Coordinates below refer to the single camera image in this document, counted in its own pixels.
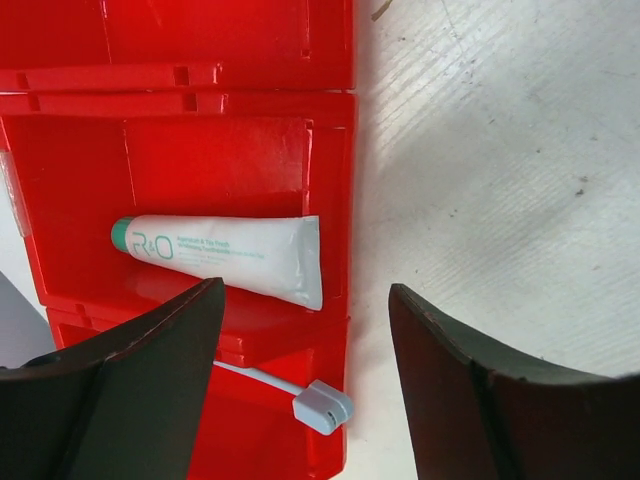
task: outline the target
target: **scratched white surface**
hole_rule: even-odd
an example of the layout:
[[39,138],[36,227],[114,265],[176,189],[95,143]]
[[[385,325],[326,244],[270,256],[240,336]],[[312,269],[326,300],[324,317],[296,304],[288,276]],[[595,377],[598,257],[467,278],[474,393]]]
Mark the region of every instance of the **scratched white surface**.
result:
[[[640,370],[637,0],[361,0],[356,418],[338,478],[416,478],[386,297],[528,353]],[[8,206],[0,270],[37,304]]]

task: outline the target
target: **red case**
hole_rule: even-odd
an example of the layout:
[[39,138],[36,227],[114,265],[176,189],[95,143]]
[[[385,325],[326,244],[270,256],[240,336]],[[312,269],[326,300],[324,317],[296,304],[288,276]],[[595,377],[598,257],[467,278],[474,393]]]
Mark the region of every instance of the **red case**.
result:
[[0,91],[354,87],[353,0],[5,0]]
[[[58,347],[195,282],[118,252],[118,218],[319,215],[322,311],[229,288],[217,358],[344,388],[356,101],[313,90],[353,88],[353,23],[353,0],[0,2],[0,91],[22,92],[0,95],[0,148]],[[191,480],[327,479],[344,460],[343,428],[213,370]]]
[[[217,358],[343,389],[355,112],[344,93],[0,96],[0,147],[13,154],[57,345],[195,282],[118,252],[109,232],[122,216],[319,215],[322,311],[229,288]],[[290,395],[214,369],[189,478],[330,478],[343,468],[344,437],[304,427]]]

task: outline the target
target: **teal tube cap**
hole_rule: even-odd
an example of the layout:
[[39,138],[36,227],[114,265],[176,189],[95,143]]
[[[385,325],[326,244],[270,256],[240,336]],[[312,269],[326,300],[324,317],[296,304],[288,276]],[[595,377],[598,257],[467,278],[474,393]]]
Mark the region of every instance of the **teal tube cap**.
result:
[[124,253],[129,253],[127,250],[127,227],[134,217],[123,217],[118,220],[111,229],[111,242],[113,246]]

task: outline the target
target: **toothpaste tube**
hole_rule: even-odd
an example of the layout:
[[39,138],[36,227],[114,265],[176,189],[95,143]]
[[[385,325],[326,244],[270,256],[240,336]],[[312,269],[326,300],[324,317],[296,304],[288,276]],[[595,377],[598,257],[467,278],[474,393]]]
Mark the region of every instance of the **toothpaste tube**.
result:
[[113,226],[111,241],[143,262],[322,309],[317,216],[125,217]]

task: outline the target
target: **red plastic case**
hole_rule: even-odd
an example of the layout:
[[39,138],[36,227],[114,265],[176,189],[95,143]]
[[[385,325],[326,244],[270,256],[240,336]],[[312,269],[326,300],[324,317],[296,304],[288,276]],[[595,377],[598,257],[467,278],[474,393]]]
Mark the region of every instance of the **red plastic case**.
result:
[[[0,96],[0,148],[57,345],[196,281],[118,252],[122,216],[319,215],[322,311],[230,288],[217,358],[343,389],[355,112],[345,93]],[[343,429],[324,437],[295,420],[290,395],[214,369],[189,478],[326,479],[344,449]]]
[[353,0],[5,0],[0,91],[354,87]]

